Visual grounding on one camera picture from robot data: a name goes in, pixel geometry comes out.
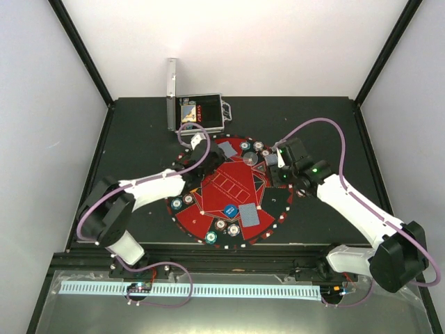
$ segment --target black table surface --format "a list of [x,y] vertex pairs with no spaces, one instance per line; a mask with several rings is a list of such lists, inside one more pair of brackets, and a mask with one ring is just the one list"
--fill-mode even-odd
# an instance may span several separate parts
[[[366,197],[380,205],[362,140],[347,97],[225,97],[233,121],[226,134],[253,137],[273,145],[300,123],[331,118],[346,137],[344,175]],[[338,173],[340,138],[332,125],[316,123],[298,132],[315,161],[325,159]],[[120,98],[97,167],[95,182],[111,175],[131,180],[159,173],[183,151],[176,134],[167,130],[165,98]],[[196,243],[170,218],[163,200],[133,213],[130,233],[144,244]],[[260,244],[366,244],[365,238],[333,208],[315,198],[298,198],[283,225]]]

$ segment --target white cable tray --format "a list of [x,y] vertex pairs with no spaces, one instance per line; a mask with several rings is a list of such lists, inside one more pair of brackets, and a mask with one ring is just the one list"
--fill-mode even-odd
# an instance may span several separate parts
[[[89,294],[125,296],[132,283],[123,282],[62,282],[59,294]],[[149,293],[131,293],[132,296],[186,297],[190,291],[187,283],[154,283]],[[320,301],[320,287],[313,285],[233,285],[193,284],[193,297],[256,298],[256,299],[306,299]]]

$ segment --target white wall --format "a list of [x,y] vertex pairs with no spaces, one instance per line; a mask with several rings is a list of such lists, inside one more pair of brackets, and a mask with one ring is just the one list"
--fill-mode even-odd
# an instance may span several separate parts
[[[445,2],[424,1],[371,94],[364,117],[394,211],[426,230],[445,271]],[[434,279],[429,271],[427,279]],[[445,326],[445,283],[431,290]]]
[[407,0],[64,0],[114,97],[355,98]]
[[0,333],[28,328],[106,107],[48,1],[0,3]]

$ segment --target red game board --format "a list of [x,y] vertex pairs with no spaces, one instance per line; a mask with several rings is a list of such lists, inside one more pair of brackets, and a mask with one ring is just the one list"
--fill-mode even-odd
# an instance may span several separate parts
[[[284,222],[293,189],[270,185],[264,157],[272,152],[263,143],[224,134],[214,135],[213,140],[228,142],[236,154],[202,180],[194,192],[168,198],[167,208],[179,228],[197,242],[222,249],[245,248],[271,236]],[[184,152],[178,161],[187,156]],[[253,203],[259,224],[245,227],[238,208]]]

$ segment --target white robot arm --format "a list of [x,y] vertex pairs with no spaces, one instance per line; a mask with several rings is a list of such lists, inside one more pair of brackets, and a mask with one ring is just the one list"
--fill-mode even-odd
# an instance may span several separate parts
[[111,196],[86,218],[81,226],[81,235],[95,240],[97,245],[106,247],[127,264],[136,264],[145,251],[127,231],[131,213],[148,203],[198,188],[204,177],[212,174],[226,160],[224,152],[213,141],[207,158],[197,168],[181,175],[168,175],[199,161],[204,155],[206,145],[203,134],[194,135],[191,140],[192,153],[186,165],[174,165],[152,175],[149,181],[143,181],[145,177],[121,181],[105,177],[100,180],[79,208],[76,215],[79,220],[105,195],[110,195],[116,189],[123,190]]
[[292,183],[300,192],[333,207],[371,245],[334,247],[325,257],[332,270],[371,276],[387,291],[396,292],[428,267],[428,260],[417,248],[385,222],[391,222],[426,248],[425,232],[418,223],[405,224],[380,209],[342,176],[332,173],[326,161],[314,163],[298,138],[278,145],[277,159],[273,183]]

